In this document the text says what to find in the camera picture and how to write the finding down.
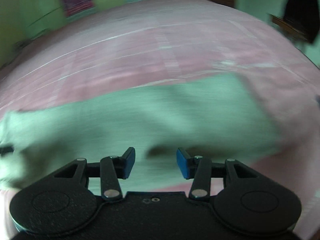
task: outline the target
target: green cloth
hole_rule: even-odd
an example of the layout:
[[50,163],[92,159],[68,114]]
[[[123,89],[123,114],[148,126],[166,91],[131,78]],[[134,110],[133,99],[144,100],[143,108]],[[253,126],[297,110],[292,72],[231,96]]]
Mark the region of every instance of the green cloth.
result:
[[[245,163],[278,152],[279,131],[238,76],[221,74],[190,83],[118,91],[40,111],[8,112],[1,121],[1,144],[15,156],[42,159],[50,171],[83,157],[98,162],[136,149],[123,191],[151,190],[185,182],[177,167],[178,147],[215,162]],[[97,179],[90,189],[99,194]]]

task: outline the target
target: wooden shelf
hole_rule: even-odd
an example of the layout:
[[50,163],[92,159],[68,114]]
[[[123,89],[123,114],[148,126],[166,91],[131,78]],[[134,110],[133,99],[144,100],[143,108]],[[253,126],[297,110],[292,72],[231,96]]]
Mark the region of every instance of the wooden shelf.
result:
[[304,42],[308,42],[308,39],[306,38],[306,35],[303,32],[295,29],[290,24],[286,23],[284,20],[282,20],[274,15],[270,14],[270,17],[271,17],[271,21],[274,24],[278,25],[281,29],[283,29],[284,31],[289,33],[292,37],[294,37],[298,40],[304,41]]

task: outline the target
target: metal rivet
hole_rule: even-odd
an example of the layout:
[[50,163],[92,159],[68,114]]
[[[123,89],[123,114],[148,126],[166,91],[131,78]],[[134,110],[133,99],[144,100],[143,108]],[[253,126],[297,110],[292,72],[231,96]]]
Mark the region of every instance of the metal rivet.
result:
[[159,202],[159,201],[160,201],[160,198],[153,197],[153,198],[151,199],[151,201],[153,201],[153,202]]
[[119,196],[119,195],[120,195],[120,192],[117,191],[117,190],[115,190],[115,189],[108,189],[108,190],[106,190],[103,194],[104,194],[105,197],[111,197],[111,198],[113,198],[113,197]]
[[198,198],[198,197],[205,197],[207,196],[208,192],[206,192],[204,189],[195,189],[191,192],[191,194]]

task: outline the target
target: bed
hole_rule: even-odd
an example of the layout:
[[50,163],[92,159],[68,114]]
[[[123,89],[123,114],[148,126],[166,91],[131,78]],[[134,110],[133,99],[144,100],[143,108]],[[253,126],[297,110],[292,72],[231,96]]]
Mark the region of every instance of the bed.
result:
[[[281,131],[281,150],[251,167],[293,190],[295,228],[320,226],[320,71],[270,26],[206,0],[149,0],[113,8],[40,37],[0,71],[0,117],[139,87],[237,73]],[[149,186],[186,191],[190,183]],[[212,194],[222,189],[212,180]]]

